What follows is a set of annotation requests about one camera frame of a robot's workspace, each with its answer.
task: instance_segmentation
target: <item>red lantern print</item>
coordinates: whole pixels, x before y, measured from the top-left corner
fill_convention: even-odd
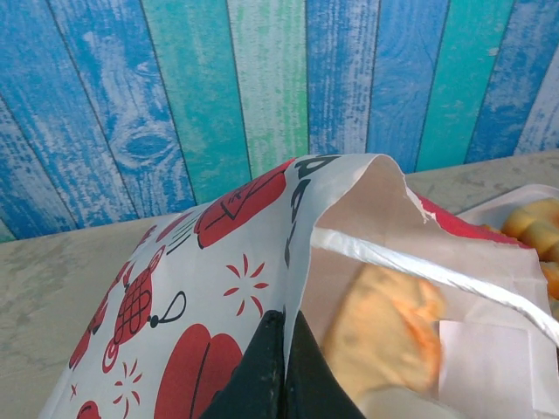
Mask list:
[[[198,219],[200,249],[209,247],[275,202],[286,188],[285,172],[294,159],[217,199]]]
[[[179,319],[186,308],[186,296],[180,291],[173,298],[165,314],[159,318],[157,315],[151,315],[151,304],[153,301],[152,292],[152,274],[159,264],[165,246],[157,251],[149,262],[148,267],[144,269],[138,277],[132,282],[128,282],[128,278],[124,281],[126,291],[119,308],[119,312],[114,324],[113,338],[108,342],[107,349],[103,356],[103,372],[108,373],[114,366],[119,353],[119,346],[131,340],[141,329],[149,323],[153,328],[160,323],[169,323]],[[173,305],[178,301],[182,301],[182,307],[177,316],[167,318]]]
[[[83,406],[79,408],[76,419],[101,419],[97,404],[92,401],[85,402]]]
[[[203,325],[186,329],[175,345],[157,393],[155,419],[196,419],[223,390],[241,362],[228,334],[213,338]]]
[[[113,288],[119,283],[122,277],[124,277],[124,281],[128,282],[130,277],[130,273],[132,272],[132,267],[128,268],[130,262],[126,262],[124,266],[122,266],[121,271],[118,273],[116,278],[113,280],[113,283],[109,287],[108,291],[105,293],[105,297],[97,307],[97,311],[93,315],[93,318],[87,325],[87,329],[85,330],[84,334],[81,336],[81,339],[78,342],[78,345],[73,351],[72,356],[70,357],[70,361],[68,362],[68,367],[70,369],[76,369],[81,359],[87,352],[87,348],[89,347],[89,341],[91,337],[97,333],[101,324],[103,323],[103,319],[105,318],[105,312],[107,311],[107,300],[108,294],[113,290]]]

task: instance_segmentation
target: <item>white plastic strap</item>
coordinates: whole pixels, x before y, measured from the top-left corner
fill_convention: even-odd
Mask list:
[[[428,260],[348,236],[340,231],[315,228],[311,236],[311,245],[314,248],[333,251],[367,264],[378,264],[396,271],[427,278],[512,308],[530,320],[559,347],[559,323],[531,301],[500,286],[451,271]]]

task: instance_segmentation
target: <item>printed paper bag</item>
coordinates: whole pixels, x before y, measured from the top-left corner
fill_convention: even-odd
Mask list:
[[[329,247],[328,232],[349,241]],[[403,251],[502,285],[545,309],[533,255],[444,232],[390,158],[303,157],[150,228],[110,285],[40,417],[200,417],[232,382],[267,313],[284,313],[289,359],[309,266],[303,311],[320,341],[358,265],[375,261],[366,251],[347,250],[374,244],[388,252],[381,264],[398,260],[390,249]],[[474,267],[480,258],[484,266]],[[559,415],[550,393],[559,379],[543,371],[543,364],[556,371],[553,344],[508,308],[450,286],[444,291],[449,320],[459,325],[526,331],[531,382],[522,383],[523,394],[534,410]],[[466,338],[475,333],[464,336],[452,336],[457,346],[470,344]],[[459,363],[459,355],[447,357],[448,371]]]

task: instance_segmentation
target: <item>wood grain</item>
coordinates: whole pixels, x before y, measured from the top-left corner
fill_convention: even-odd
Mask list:
[[[43,0],[0,2],[0,91],[79,228],[137,218]]]
[[[416,170],[464,162],[513,2],[451,2]]]
[[[48,0],[140,217],[194,204],[137,0]]]
[[[558,42],[559,2],[517,0],[466,163],[514,152]]]
[[[252,175],[308,152],[305,3],[229,0]]]
[[[68,209],[1,98],[0,196],[0,217],[17,238],[76,228]]]
[[[312,154],[366,148],[379,0],[307,0]]]
[[[250,180],[225,0],[143,0],[194,196]]]
[[[381,3],[367,152],[413,172],[448,0]]]
[[[515,155],[559,148],[559,47],[518,141]]]
[[[8,227],[6,227],[6,224],[4,224],[2,220],[0,220],[0,243],[11,242],[15,239],[16,238],[14,237],[14,235],[11,234],[11,231],[8,230]]]

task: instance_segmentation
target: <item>teal wooden plank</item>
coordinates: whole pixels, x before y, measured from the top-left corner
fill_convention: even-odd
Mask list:
[[[250,180],[226,0],[143,0],[194,196]]]
[[[513,2],[451,1],[416,170],[464,162]]]
[[[229,0],[252,175],[308,153],[305,2]]]
[[[11,231],[8,230],[8,227],[6,227],[6,224],[4,224],[2,220],[0,220],[0,243],[11,242],[15,239],[16,238],[14,237],[14,235],[11,234]]]

